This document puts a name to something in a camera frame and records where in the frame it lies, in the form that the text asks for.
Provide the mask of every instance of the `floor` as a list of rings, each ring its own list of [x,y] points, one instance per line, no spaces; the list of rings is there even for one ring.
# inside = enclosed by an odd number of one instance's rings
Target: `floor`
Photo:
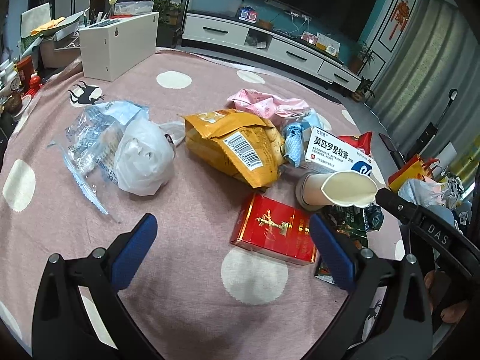
[[[209,56],[212,58],[253,66],[255,68],[261,68],[277,74],[281,74],[289,79],[295,80],[298,83],[304,84],[310,88],[315,89],[318,92],[321,92],[326,98],[330,100],[333,100],[337,103],[342,103],[346,110],[352,116],[355,124],[357,125],[361,133],[373,131],[376,133],[381,132],[382,134],[388,135],[385,128],[378,120],[377,116],[369,109],[369,107],[367,107],[365,104],[356,103],[350,98],[344,97],[340,93],[337,93],[331,89],[326,89],[325,87],[305,80],[304,78],[295,76],[293,74],[287,73],[274,67],[267,66],[259,62],[251,61],[249,59],[224,54],[222,52],[210,51],[194,47],[179,47],[178,49],[188,53]],[[376,163],[378,164],[378,167],[380,168],[384,180],[387,180],[391,174],[395,173],[398,170],[398,168],[395,165],[392,157],[390,156],[390,152],[387,150],[378,134],[373,135],[371,142],[371,151],[373,153],[373,157],[375,158]]]

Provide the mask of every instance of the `yellow snack bag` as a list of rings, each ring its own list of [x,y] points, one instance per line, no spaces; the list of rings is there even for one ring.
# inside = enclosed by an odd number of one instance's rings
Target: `yellow snack bag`
[[[277,180],[280,164],[266,132],[275,128],[269,120],[235,109],[183,118],[188,149],[215,169],[253,188]]]

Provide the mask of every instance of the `gray curtain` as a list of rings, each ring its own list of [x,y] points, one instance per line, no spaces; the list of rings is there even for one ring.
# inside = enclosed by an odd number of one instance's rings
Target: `gray curtain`
[[[405,154],[429,122],[438,123],[450,89],[458,89],[423,157],[449,141],[461,156],[480,133],[480,46],[458,8],[443,0],[419,0],[410,20],[367,105]]]

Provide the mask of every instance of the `metal screw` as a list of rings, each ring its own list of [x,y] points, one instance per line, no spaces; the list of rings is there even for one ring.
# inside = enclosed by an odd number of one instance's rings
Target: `metal screw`
[[[49,262],[51,262],[52,264],[55,264],[58,260],[60,260],[60,255],[58,253],[53,253],[49,257]]]
[[[406,255],[406,260],[410,263],[410,264],[415,264],[417,262],[417,257],[415,257],[413,254],[407,254]]]
[[[93,252],[92,256],[95,257],[96,259],[101,259],[103,256],[105,256],[105,249],[102,247],[97,247]]]
[[[371,259],[374,256],[374,252],[367,247],[364,247],[362,250],[360,250],[360,254],[366,259]]]

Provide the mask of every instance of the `human hand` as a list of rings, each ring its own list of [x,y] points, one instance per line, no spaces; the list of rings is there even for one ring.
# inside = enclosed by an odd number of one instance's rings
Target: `human hand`
[[[425,282],[427,291],[429,291],[434,285],[434,280],[435,280],[435,271],[430,271],[425,275],[424,282]],[[430,293],[428,294],[428,297],[429,297],[429,304],[430,304],[430,312],[432,312],[434,309],[434,305],[433,305],[433,300],[431,298]],[[463,300],[460,303],[454,304],[450,307],[447,307],[446,309],[443,309],[442,313],[440,314],[442,321],[445,323],[457,323],[462,319],[463,314],[465,314],[465,311],[467,310],[468,307],[469,307],[469,301]]]

